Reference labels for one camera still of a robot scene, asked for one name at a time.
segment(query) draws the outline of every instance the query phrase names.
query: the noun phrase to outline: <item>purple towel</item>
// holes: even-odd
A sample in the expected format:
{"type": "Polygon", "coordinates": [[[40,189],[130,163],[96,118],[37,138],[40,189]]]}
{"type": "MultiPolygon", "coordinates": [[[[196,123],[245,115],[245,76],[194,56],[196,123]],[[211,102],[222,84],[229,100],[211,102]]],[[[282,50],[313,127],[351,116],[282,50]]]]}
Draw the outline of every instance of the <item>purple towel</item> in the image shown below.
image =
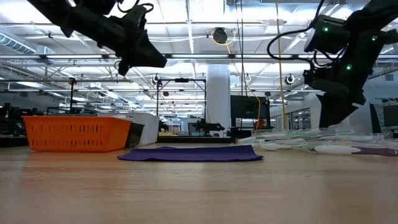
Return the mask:
{"type": "Polygon", "coordinates": [[[262,159],[252,146],[197,147],[157,149],[133,149],[129,154],[118,156],[126,161],[172,161],[172,162],[243,162],[262,159]]]}

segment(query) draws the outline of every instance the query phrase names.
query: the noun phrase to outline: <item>orange basket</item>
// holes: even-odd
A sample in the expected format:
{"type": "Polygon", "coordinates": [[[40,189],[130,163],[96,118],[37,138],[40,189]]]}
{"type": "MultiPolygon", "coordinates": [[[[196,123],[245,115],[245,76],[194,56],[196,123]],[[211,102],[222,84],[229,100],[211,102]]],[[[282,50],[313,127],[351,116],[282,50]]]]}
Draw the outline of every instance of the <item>orange basket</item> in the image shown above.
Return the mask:
{"type": "Polygon", "coordinates": [[[24,116],[33,151],[109,152],[123,149],[131,121],[90,116],[24,116]]]}

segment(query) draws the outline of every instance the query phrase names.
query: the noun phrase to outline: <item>column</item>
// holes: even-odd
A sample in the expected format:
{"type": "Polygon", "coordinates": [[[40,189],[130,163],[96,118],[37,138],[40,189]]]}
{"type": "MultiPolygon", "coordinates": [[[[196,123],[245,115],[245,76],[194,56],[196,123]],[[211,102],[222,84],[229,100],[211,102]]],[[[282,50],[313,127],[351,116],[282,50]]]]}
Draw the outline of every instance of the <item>column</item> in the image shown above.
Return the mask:
{"type": "Polygon", "coordinates": [[[223,137],[231,127],[231,91],[228,65],[208,65],[207,71],[207,114],[208,123],[220,123],[225,130],[218,133],[223,137]]]}

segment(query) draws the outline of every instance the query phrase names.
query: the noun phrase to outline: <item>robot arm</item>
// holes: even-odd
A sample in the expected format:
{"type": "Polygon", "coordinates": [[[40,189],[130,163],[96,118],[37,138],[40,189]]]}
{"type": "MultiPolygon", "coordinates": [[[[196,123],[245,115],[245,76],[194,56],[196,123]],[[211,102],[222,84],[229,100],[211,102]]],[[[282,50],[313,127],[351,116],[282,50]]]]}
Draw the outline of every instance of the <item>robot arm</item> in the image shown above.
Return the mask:
{"type": "Polygon", "coordinates": [[[153,5],[136,4],[122,18],[109,14],[116,3],[124,0],[75,0],[72,7],[67,0],[28,0],[47,19],[70,37],[77,31],[95,41],[98,47],[107,46],[122,60],[119,74],[125,76],[131,67],[159,67],[166,58],[149,42],[145,15],[153,5]]]}
{"type": "Polygon", "coordinates": [[[344,21],[320,15],[313,21],[313,30],[305,51],[338,54],[326,65],[312,66],[304,71],[305,83],[325,92],[318,96],[322,103],[320,128],[338,124],[364,105],[363,86],[373,73],[373,66],[385,44],[398,42],[397,31],[381,31],[398,17],[398,1],[372,0],[362,10],[344,21]]]}

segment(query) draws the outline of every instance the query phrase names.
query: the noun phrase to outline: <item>wooden table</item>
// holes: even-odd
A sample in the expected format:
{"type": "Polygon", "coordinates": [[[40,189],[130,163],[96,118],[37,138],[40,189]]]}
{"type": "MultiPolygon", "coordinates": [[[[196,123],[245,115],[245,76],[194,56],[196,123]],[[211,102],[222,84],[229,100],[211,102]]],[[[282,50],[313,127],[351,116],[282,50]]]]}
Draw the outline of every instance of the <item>wooden table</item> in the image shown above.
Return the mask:
{"type": "Polygon", "coordinates": [[[123,152],[1,149],[0,223],[398,223],[396,158],[259,151],[257,162],[117,160],[123,152]]]}

